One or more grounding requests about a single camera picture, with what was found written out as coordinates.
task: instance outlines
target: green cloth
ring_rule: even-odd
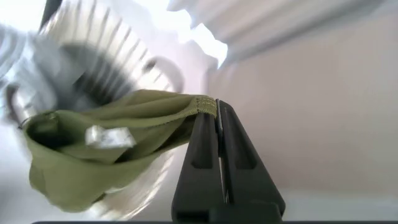
[[[189,141],[195,114],[216,116],[215,100],[201,95],[140,90],[84,113],[58,110],[24,126],[32,153],[31,186],[64,211],[89,208],[112,188],[131,183],[163,152]],[[127,127],[132,148],[95,149],[85,131]]]

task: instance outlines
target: white basket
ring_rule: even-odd
[[[133,29],[96,2],[64,1],[40,32],[65,47],[88,73],[81,88],[89,95],[118,99],[137,89],[181,91],[175,74],[153,66],[152,55]],[[128,220],[144,209],[158,191],[173,159],[162,154],[126,188],[95,203],[90,211],[105,220]]]

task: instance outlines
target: gray garment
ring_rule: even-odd
[[[54,41],[0,25],[1,117],[10,113],[7,96],[11,87],[37,111],[81,108],[86,105],[82,100],[87,99],[82,99],[73,84],[83,73],[84,69]]]

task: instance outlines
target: clothing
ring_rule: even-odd
[[[165,91],[140,90],[84,113],[49,111],[23,128],[32,153],[30,184],[68,212],[91,206],[109,189],[132,182],[163,152],[189,141],[195,116],[216,116],[214,99]],[[132,148],[96,149],[85,131],[127,127]]]

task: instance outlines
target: clothing tag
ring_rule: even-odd
[[[133,147],[136,141],[128,128],[104,129],[92,126],[86,130],[86,145],[98,149]]]

